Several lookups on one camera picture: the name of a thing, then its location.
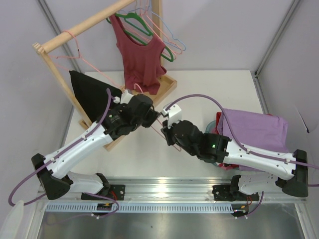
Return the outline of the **teal plastic basin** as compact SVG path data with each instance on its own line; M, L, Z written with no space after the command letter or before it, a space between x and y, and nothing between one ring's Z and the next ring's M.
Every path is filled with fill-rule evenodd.
M214 120L214 121L210 122L207 125L207 127L205 129L205 132L206 133L219 134L219 131L218 131L217 127L218 127L218 121Z

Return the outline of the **black garment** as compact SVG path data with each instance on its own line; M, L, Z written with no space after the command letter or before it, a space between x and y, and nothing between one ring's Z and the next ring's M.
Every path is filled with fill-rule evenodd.
M112 97L122 95L120 89L83 73L72 70L69 74L75 97L91 122L97 120L105 111L108 102L107 89Z

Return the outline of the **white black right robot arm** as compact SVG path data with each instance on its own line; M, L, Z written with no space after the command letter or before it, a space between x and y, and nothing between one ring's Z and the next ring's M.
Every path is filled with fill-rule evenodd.
M169 146L178 145L191 156L206 163L236 164L257 169L255 175L232 177L230 192L245 196L261 191L278 191L305 198L309 195L307 153L278 153L259 148L248 150L234 140L213 133L203 133L193 123L182 120L162 123L162 133Z

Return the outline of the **maroon tank top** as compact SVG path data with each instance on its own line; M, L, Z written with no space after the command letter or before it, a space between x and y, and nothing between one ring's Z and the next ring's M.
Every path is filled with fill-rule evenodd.
M165 44L156 35L151 41L143 45L136 42L124 32L124 26L119 17L109 17L124 66L125 86L129 90L138 84L143 92L156 95L160 88L158 78L166 74L160 58Z

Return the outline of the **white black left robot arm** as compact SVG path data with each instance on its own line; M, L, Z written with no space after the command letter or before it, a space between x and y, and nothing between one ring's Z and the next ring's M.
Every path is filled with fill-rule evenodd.
M159 115L148 96L122 96L113 107L107 103L103 115L71 143L46 156L34 155L31 161L47 198L56 200L68 192L82 193L84 200L95 195L99 198L108 196L111 185L102 173L86 175L71 172L71 169L94 150L140 126L150 127Z

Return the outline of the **colourful clothes in basin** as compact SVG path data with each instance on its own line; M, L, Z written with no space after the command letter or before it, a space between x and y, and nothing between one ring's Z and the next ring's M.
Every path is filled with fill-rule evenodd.
M239 170L239 165L237 164L227 164L227 163L219 163L217 164L219 168L222 168L225 171L229 170Z

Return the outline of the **purple trousers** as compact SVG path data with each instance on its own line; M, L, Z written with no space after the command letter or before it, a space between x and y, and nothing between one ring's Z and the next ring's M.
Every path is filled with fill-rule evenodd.
M288 122L282 117L239 110L225 110L222 113L222 134L240 143L280 153L289 152L286 147Z

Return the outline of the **aluminium rail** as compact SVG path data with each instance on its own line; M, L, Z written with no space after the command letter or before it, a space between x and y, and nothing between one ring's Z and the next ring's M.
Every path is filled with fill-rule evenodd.
M132 203L244 203L241 201L220 201L215 199L213 190L220 189L218 194L228 192L231 179L220 177L182 178L182 177L107 177L110 185L115 185L114 191L119 202ZM284 194L280 188L257 188L259 199L264 191L263 203L270 204L304 204L307 198L293 197ZM81 192L71 192L57 200L48 200L46 196L38 202L93 202L82 201Z

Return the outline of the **green hanger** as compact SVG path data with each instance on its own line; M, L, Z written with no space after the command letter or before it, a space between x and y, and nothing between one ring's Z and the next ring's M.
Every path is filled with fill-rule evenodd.
M147 23L139 15L137 15L136 13L133 13L133 12L129 12L127 14L115 13L115 16L117 16L119 18L122 18L126 23L128 23L129 25L131 25L132 27L134 27L135 29L139 30L140 32L144 33L147 36L153 36L154 35L154 32L152 30L150 30L150 28L148 27ZM132 24L131 22L129 22L128 19L136 20L144 28L144 30L142 30L138 26ZM163 57L164 59L166 59L169 62L173 62L174 61L174 55L173 55L172 51L167 46L165 46L164 49L167 51L167 54L162 53L161 57Z

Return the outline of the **red folded cloth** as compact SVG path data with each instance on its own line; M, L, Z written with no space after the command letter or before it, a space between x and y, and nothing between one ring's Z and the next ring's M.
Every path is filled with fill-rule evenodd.
M216 113L216 120L218 121L218 131L219 131L219 134L222 134L222 113L221 112L217 112Z

